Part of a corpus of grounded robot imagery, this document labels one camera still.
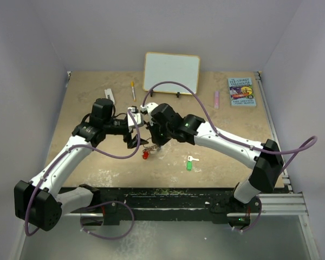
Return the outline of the key with green tag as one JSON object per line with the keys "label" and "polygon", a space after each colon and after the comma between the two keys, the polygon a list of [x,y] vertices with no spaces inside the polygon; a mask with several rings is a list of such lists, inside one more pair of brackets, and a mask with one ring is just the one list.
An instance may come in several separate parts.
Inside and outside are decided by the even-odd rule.
{"label": "key with green tag", "polygon": [[187,163],[186,163],[186,170],[191,171],[192,170],[192,164],[194,161],[199,161],[198,158],[194,158],[193,156],[189,155],[187,157]]}

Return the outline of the yellow white marker pen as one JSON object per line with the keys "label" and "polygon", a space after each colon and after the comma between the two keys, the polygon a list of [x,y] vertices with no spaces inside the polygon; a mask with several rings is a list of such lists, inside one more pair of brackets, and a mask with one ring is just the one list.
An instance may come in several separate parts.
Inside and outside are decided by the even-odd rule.
{"label": "yellow white marker pen", "polygon": [[132,89],[132,95],[133,95],[133,101],[136,102],[136,95],[135,95],[135,89],[134,89],[134,82],[131,81],[131,89]]}

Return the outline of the small whiteboard on stand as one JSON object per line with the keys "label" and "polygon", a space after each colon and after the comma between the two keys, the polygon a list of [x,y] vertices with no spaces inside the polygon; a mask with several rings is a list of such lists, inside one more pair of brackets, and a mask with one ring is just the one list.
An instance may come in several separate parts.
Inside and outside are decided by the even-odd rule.
{"label": "small whiteboard on stand", "polygon": [[199,56],[147,52],[142,88],[147,92],[157,83],[164,82],[155,87],[153,91],[189,95],[189,91],[175,84],[178,82],[188,87],[193,93],[197,93],[199,72]]}

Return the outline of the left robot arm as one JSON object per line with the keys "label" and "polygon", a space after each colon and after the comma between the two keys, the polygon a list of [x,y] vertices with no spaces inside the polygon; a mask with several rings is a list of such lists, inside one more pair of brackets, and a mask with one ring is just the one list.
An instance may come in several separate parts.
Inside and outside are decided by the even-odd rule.
{"label": "left robot arm", "polygon": [[100,152],[98,145],[108,135],[121,135],[129,149],[137,152],[145,141],[140,134],[132,136],[144,125],[144,116],[133,106],[129,107],[124,119],[115,116],[114,103],[99,98],[74,128],[71,137],[59,154],[29,182],[19,181],[14,187],[16,217],[24,220],[27,236],[34,232],[29,225],[44,231],[51,230],[59,219],[72,211],[84,208],[95,212],[101,205],[101,192],[83,184],[66,193],[60,189],[80,162],[93,151]]}

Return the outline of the white eraser block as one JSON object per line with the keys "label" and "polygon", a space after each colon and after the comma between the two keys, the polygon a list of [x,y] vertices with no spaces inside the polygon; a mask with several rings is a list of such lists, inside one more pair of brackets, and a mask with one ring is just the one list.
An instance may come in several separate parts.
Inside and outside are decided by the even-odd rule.
{"label": "white eraser block", "polygon": [[115,98],[113,95],[113,92],[110,88],[104,90],[105,97],[113,102],[115,104]]}

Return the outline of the blue paperback book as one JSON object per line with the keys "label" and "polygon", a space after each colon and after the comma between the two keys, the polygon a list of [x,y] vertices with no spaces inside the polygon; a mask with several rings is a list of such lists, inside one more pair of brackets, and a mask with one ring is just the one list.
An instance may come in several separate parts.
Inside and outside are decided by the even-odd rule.
{"label": "blue paperback book", "polygon": [[228,78],[230,103],[232,106],[256,107],[252,79],[250,77]]}

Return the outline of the keyring with tagged keys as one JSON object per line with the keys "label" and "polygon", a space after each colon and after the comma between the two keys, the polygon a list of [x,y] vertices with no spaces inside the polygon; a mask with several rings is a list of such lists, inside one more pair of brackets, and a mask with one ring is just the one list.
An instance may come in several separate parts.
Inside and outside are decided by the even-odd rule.
{"label": "keyring with tagged keys", "polygon": [[161,146],[159,145],[144,146],[144,149],[142,150],[142,158],[144,160],[147,160],[151,154],[154,154],[160,150],[161,150]]}

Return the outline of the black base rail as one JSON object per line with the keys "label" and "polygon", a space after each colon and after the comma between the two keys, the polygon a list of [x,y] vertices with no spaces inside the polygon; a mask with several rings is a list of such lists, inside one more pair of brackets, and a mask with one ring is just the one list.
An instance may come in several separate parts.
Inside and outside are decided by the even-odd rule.
{"label": "black base rail", "polygon": [[84,217],[104,216],[106,225],[122,220],[212,222],[248,226],[260,213],[259,198],[247,204],[233,198],[231,188],[119,188],[100,187],[95,204],[103,207],[80,208],[73,213]]}

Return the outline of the pink highlighter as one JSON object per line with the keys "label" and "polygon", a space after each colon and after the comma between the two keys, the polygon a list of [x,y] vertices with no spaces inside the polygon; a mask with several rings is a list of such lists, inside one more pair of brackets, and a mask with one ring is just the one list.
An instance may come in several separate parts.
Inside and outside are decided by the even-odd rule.
{"label": "pink highlighter", "polygon": [[214,109],[219,108],[219,91],[214,92]]}

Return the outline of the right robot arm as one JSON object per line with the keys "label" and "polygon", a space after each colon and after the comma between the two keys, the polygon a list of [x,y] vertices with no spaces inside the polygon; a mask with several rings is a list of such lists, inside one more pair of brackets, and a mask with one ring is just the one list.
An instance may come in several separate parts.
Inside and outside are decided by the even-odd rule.
{"label": "right robot arm", "polygon": [[268,139],[265,143],[251,141],[219,128],[213,129],[210,122],[188,114],[181,117],[166,104],[149,103],[144,107],[149,122],[152,142],[163,146],[171,139],[210,148],[236,159],[252,173],[241,181],[230,198],[230,206],[236,212],[244,211],[250,200],[259,193],[272,193],[283,168],[283,159],[278,144]]}

